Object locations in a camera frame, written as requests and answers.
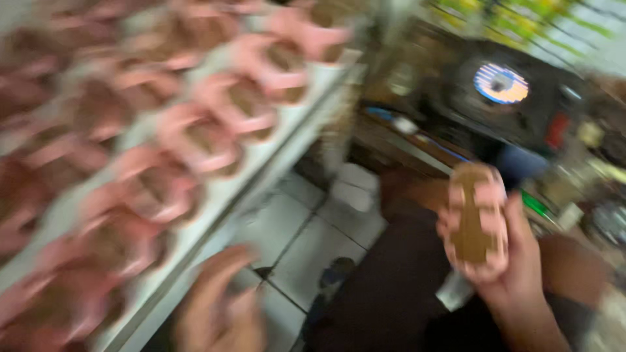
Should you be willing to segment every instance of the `person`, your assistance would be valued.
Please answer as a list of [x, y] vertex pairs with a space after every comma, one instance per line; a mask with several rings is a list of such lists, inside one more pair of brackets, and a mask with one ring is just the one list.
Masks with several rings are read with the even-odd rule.
[[[436, 298], [451, 272], [436, 234], [447, 189], [447, 180], [421, 180], [406, 170], [381, 177], [381, 212], [389, 225], [323, 314], [305, 327], [307, 351], [580, 350], [608, 267], [565, 236], [536, 240], [519, 195], [505, 206], [507, 270], [494, 282], [476, 284], [477, 295], [452, 313]], [[259, 310], [248, 291], [231, 300], [230, 327], [207, 333], [216, 321], [207, 312], [217, 299], [207, 299], [216, 289], [202, 283], [217, 276], [221, 284], [213, 286], [223, 291], [226, 279], [251, 260], [235, 252], [222, 255], [227, 274], [204, 265], [182, 307], [177, 335], [186, 348], [179, 351], [263, 351]]]

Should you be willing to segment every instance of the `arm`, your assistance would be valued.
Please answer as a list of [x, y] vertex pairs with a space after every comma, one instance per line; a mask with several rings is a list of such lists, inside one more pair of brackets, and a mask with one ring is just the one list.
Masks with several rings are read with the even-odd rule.
[[476, 284], [476, 290], [512, 351], [570, 351], [543, 295], [539, 244], [523, 213], [519, 195], [507, 202], [505, 215], [508, 269], [495, 282]]
[[491, 309], [491, 315], [514, 352], [570, 351], [545, 298], [523, 307]]

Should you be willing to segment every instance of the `circular display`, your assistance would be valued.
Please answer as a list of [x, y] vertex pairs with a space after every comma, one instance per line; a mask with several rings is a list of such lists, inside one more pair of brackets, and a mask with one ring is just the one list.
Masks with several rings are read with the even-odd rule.
[[478, 69], [474, 86], [483, 96], [500, 104], [518, 103], [528, 95], [528, 83], [524, 77], [493, 63]]

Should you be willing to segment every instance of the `finger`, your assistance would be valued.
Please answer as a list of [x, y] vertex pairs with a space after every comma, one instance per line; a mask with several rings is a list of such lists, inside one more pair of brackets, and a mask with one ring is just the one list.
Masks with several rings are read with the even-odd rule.
[[245, 246], [233, 246], [202, 264], [204, 270], [194, 283], [178, 321], [178, 334], [189, 351], [201, 351], [220, 332], [220, 302], [234, 275], [250, 264]]
[[439, 220], [437, 221], [437, 234], [442, 238], [446, 239], [450, 235], [450, 229], [448, 227], [448, 218], [449, 211], [447, 208], [441, 208], [438, 212]]
[[511, 247], [524, 247], [535, 241], [528, 219], [524, 214], [524, 204], [519, 193], [513, 194], [506, 202], [505, 217]]

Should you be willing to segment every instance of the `human hand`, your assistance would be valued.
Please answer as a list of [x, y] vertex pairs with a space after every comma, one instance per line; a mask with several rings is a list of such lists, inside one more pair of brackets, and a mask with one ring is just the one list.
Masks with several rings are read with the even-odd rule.
[[505, 205], [509, 264], [495, 281], [474, 283], [476, 292], [492, 310], [526, 309], [544, 303], [539, 243], [524, 214], [521, 196], [511, 196]]
[[178, 352], [262, 352], [263, 319], [257, 290], [250, 287], [235, 297], [227, 295], [231, 279], [250, 264], [246, 246], [226, 248], [201, 265], [176, 326]]

